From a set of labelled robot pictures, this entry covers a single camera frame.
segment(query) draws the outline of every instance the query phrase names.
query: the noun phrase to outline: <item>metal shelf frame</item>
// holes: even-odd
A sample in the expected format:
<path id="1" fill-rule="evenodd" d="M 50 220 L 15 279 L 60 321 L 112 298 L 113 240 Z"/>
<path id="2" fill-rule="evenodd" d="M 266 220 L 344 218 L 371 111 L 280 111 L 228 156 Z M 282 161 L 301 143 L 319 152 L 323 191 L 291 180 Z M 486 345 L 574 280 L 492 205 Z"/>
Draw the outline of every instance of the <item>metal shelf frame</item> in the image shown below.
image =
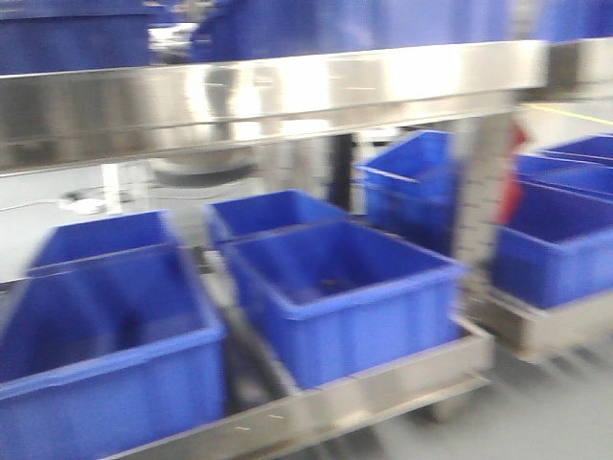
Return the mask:
<path id="1" fill-rule="evenodd" d="M 613 97 L 613 37 L 589 38 L 549 47 L 547 86 L 530 99 L 595 101 Z"/>
<path id="2" fill-rule="evenodd" d="M 454 244 L 480 297 L 512 113 L 546 70 L 547 46 L 527 40 L 2 77 L 0 177 L 469 119 Z M 493 352 L 489 334 L 458 322 L 454 342 L 111 458 L 277 458 L 453 399 L 488 383 Z"/>
<path id="3" fill-rule="evenodd" d="M 512 111 L 539 41 L 0 77 L 0 174 Z"/>

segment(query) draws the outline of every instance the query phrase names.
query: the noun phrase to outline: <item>yellow line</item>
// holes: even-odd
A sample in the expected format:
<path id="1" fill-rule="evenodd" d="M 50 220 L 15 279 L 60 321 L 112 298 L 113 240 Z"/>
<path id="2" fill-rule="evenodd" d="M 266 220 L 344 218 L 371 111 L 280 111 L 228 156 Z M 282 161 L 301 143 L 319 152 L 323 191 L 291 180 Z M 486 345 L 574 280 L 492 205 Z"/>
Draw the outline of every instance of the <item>yellow line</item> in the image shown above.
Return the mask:
<path id="1" fill-rule="evenodd" d="M 539 105 L 538 103 L 526 103 L 524 105 L 529 108 L 535 108 L 536 110 L 544 110 L 546 112 L 557 113 L 559 115 L 565 115 L 567 117 L 587 120 L 588 122 L 595 122 L 595 123 L 600 123 L 602 125 L 613 126 L 613 121 L 605 120 L 604 118 L 590 117 L 589 115 L 581 115 L 580 113 L 569 112 L 568 110 L 561 110 L 559 108 L 548 107 L 546 105 Z"/>

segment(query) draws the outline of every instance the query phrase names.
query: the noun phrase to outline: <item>blue bin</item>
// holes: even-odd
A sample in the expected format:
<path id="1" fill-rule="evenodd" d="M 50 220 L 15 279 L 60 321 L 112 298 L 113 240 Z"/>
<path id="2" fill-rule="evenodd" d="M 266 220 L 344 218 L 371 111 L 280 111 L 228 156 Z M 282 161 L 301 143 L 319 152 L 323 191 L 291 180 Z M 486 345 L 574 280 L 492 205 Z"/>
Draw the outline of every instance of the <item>blue bin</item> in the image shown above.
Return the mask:
<path id="1" fill-rule="evenodd" d="M 515 168 L 517 178 L 525 182 L 538 181 L 543 174 L 564 170 L 585 170 L 598 168 L 598 165 L 586 161 L 564 160 L 547 156 L 517 155 Z"/>
<path id="2" fill-rule="evenodd" d="M 544 0 L 534 30 L 534 38 L 552 42 L 611 35 L 611 0 Z"/>
<path id="3" fill-rule="evenodd" d="M 281 58 L 509 38 L 509 0 L 225 0 L 194 61 Z"/>
<path id="4" fill-rule="evenodd" d="M 133 258 L 178 246 L 165 213 L 159 211 L 65 225 L 53 230 L 27 274 L 45 276 L 99 259 Z"/>
<path id="5" fill-rule="evenodd" d="M 463 269 L 349 222 L 230 243 L 255 326 L 311 388 L 458 337 Z"/>
<path id="6" fill-rule="evenodd" d="M 613 169 L 578 168 L 550 172 L 539 177 L 542 184 L 582 195 L 613 201 Z"/>
<path id="7" fill-rule="evenodd" d="M 493 284 L 542 309 L 613 288 L 613 204 L 522 187 L 511 222 L 500 228 Z"/>
<path id="8" fill-rule="evenodd" d="M 262 236 L 296 225 L 348 219 L 340 208 L 299 190 L 285 190 L 206 205 L 209 241 L 215 249 L 226 242 Z"/>
<path id="9" fill-rule="evenodd" d="M 509 0 L 376 2 L 377 48 L 510 39 Z"/>
<path id="10" fill-rule="evenodd" d="M 421 131 L 356 165 L 370 224 L 450 253 L 458 177 L 450 139 L 448 133 Z"/>
<path id="11" fill-rule="evenodd" d="M 141 0 L 0 3 L 0 75 L 149 64 Z"/>
<path id="12" fill-rule="evenodd" d="M 591 136 L 560 146 L 548 147 L 541 153 L 550 158 L 590 161 L 613 167 L 613 137 Z"/>
<path id="13" fill-rule="evenodd" d="M 224 0 L 192 36 L 194 61 L 316 54 L 316 2 Z"/>
<path id="14" fill-rule="evenodd" d="M 60 265 L 0 317 L 0 458 L 94 460 L 222 417 L 224 329 L 186 253 Z"/>

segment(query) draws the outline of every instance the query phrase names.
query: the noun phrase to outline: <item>cable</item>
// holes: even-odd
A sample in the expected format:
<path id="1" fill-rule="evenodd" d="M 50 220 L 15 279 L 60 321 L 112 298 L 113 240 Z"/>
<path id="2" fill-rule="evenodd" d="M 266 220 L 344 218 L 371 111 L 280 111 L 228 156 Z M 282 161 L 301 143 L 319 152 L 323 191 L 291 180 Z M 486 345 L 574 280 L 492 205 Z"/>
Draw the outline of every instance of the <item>cable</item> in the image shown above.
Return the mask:
<path id="1" fill-rule="evenodd" d="M 13 209 L 28 208 L 30 206 L 36 206 L 38 204 L 59 204 L 60 202 L 61 202 L 60 199 L 39 199 L 37 201 L 31 201 L 29 203 L 22 203 L 22 204 L 17 204 L 14 206 L 9 206 L 6 208 L 0 208 L 0 213 L 4 211 L 12 211 Z"/>

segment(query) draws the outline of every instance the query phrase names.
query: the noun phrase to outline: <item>shelf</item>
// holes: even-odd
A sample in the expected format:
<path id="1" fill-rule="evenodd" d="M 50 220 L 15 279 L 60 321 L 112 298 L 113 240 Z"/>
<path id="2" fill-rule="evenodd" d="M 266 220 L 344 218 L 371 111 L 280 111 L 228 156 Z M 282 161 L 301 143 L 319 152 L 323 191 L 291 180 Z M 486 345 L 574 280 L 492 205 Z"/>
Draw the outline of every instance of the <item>shelf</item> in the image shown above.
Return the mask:
<path id="1" fill-rule="evenodd" d="M 532 93 L 546 101 L 599 100 L 613 97 L 613 37 L 552 45 L 545 88 Z"/>
<path id="2" fill-rule="evenodd" d="M 515 41 L 0 78 L 0 174 L 513 110 L 545 84 Z"/>
<path id="3" fill-rule="evenodd" d="M 542 310 L 494 289 L 489 301 L 471 305 L 468 315 L 517 357 L 537 363 L 613 332 L 611 302 L 613 292 L 606 291 Z"/>
<path id="4" fill-rule="evenodd" d="M 316 446 L 488 384 L 492 338 L 465 320 L 463 336 L 373 370 L 240 412 L 107 460 L 268 460 Z"/>

